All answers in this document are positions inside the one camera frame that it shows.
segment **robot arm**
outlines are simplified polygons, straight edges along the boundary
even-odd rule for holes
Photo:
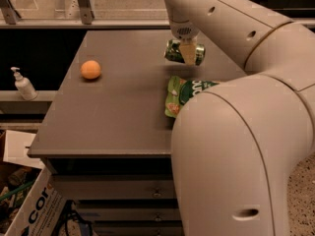
[[[198,29],[254,74],[199,93],[176,119],[185,235],[288,236],[287,180],[314,150],[314,33],[247,0],[164,1],[177,38]]]

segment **snack bag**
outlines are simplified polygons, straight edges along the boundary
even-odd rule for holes
[[[186,81],[178,76],[172,76],[168,82],[165,115],[176,118],[180,109],[191,97],[217,84],[208,81]]]

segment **can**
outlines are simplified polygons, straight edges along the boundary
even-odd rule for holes
[[[164,52],[164,58],[169,61],[179,62],[179,63],[185,63],[184,58],[179,50],[180,40],[177,39],[171,39],[168,41],[166,50]],[[196,60],[195,65],[199,66],[206,54],[206,49],[203,44],[197,44],[196,46]]]

